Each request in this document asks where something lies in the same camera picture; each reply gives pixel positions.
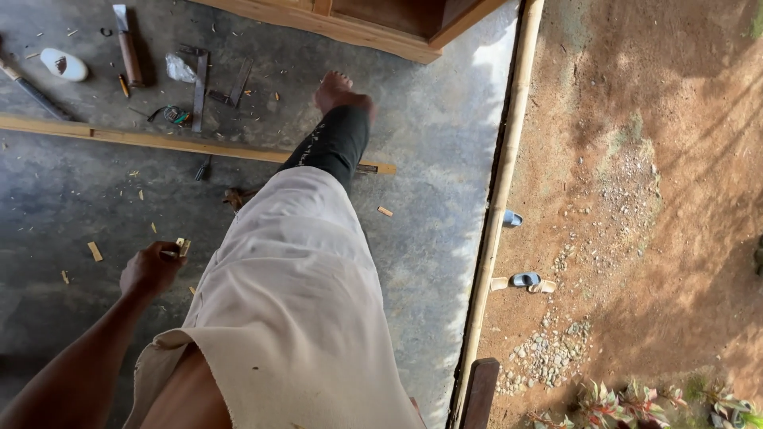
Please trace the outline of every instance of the plastic bag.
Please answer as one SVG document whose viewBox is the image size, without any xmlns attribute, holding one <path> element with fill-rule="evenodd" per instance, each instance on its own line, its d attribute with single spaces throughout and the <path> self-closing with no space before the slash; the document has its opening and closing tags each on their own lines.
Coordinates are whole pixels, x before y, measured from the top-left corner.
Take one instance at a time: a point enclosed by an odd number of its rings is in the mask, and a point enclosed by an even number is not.
<svg viewBox="0 0 763 429">
<path fill-rule="evenodd" d="M 187 83 L 196 82 L 196 73 L 191 70 L 191 67 L 182 58 L 174 53 L 168 53 L 164 56 L 164 59 L 167 62 L 167 76 Z"/>
</svg>

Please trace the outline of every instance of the person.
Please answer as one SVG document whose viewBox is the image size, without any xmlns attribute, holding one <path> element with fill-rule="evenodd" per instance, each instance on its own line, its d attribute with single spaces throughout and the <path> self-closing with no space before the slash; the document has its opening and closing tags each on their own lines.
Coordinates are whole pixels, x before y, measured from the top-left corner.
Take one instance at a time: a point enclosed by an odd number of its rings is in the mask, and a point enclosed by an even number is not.
<svg viewBox="0 0 763 429">
<path fill-rule="evenodd" d="M 424 427 L 348 198 L 376 115 L 352 84 L 325 75 L 314 94 L 323 120 L 237 213 L 182 327 L 141 353 L 126 429 Z M 178 251 L 138 252 L 121 298 L 21 390 L 0 427 L 104 427 L 137 320 L 185 265 Z"/>
</svg>

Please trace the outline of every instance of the dirt ground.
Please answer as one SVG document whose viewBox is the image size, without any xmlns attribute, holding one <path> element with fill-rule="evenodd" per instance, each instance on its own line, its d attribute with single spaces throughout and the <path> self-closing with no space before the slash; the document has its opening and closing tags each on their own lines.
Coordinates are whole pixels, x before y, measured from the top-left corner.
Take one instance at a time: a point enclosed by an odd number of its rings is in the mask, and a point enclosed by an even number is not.
<svg viewBox="0 0 763 429">
<path fill-rule="evenodd" d="M 547 313 L 591 335 L 560 387 L 496 395 L 489 427 L 563 411 L 581 379 L 708 366 L 763 403 L 761 16 L 756 0 L 546 1 L 507 206 L 524 223 L 494 275 L 559 288 L 491 293 L 479 357 L 513 368 Z"/>
</svg>

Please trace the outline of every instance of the screwdriver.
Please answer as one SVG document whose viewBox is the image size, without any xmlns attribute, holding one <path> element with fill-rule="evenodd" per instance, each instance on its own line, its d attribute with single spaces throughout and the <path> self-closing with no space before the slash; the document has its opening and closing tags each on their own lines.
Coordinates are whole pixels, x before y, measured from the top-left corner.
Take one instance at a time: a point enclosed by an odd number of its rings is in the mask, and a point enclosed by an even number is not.
<svg viewBox="0 0 763 429">
<path fill-rule="evenodd" d="M 198 169 L 198 173 L 196 173 L 196 180 L 201 180 L 202 177 L 204 177 L 204 173 L 207 171 L 207 168 L 209 168 L 209 163 L 212 162 L 212 155 L 207 156 L 207 160 L 204 161 L 203 164 L 201 164 L 201 168 Z"/>
</svg>

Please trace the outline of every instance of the leg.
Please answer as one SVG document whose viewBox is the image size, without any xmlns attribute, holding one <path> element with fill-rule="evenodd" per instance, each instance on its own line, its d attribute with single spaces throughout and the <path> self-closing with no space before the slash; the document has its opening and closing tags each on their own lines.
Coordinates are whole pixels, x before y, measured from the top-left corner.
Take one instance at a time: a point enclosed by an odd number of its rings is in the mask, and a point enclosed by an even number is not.
<svg viewBox="0 0 763 429">
<path fill-rule="evenodd" d="M 376 107 L 367 95 L 351 92 L 353 82 L 328 72 L 313 95 L 324 119 L 299 144 L 279 171 L 312 166 L 332 175 L 349 193 L 349 184 L 369 143 Z"/>
</svg>

